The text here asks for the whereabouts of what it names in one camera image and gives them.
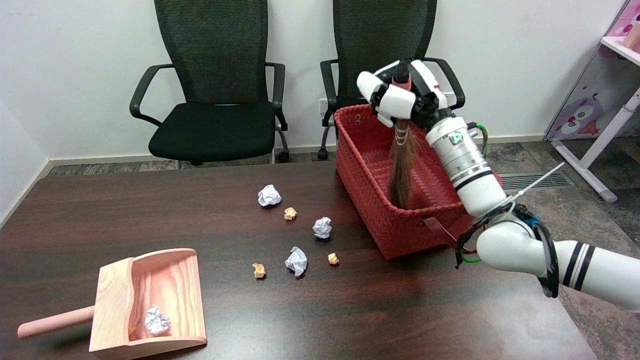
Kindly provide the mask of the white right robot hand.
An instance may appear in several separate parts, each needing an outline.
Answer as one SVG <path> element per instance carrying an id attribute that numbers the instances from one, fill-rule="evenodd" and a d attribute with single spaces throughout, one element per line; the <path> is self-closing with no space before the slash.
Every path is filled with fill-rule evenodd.
<path id="1" fill-rule="evenodd" d="M 426 62 L 437 64 L 449 80 L 455 104 L 450 105 Z M 397 60 L 374 73 L 361 71 L 356 85 L 378 120 L 387 128 L 393 127 L 398 120 L 409 120 L 428 132 L 442 119 L 452 117 L 453 111 L 466 102 L 453 69 L 446 60 L 439 58 Z"/>

